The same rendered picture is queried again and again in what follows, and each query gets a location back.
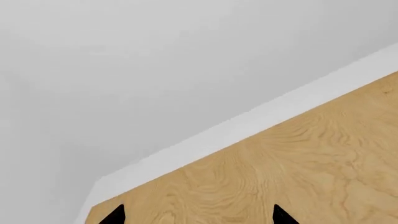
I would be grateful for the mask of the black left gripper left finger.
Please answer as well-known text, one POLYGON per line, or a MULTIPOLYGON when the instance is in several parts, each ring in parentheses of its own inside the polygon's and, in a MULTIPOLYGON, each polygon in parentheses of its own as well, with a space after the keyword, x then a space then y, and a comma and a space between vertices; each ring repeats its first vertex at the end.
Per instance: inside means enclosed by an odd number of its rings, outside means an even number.
POLYGON ((116 207, 110 214, 108 214, 99 224, 124 224, 126 220, 126 214, 124 205, 121 204, 116 207))

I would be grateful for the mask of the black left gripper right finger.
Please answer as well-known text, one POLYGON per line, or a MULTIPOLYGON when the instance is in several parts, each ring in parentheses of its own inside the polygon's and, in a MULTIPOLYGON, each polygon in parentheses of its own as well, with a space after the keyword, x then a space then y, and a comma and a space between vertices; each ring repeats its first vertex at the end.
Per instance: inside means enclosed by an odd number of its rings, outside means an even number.
POLYGON ((272 212, 272 220, 274 224, 300 224, 282 207, 275 204, 272 212))

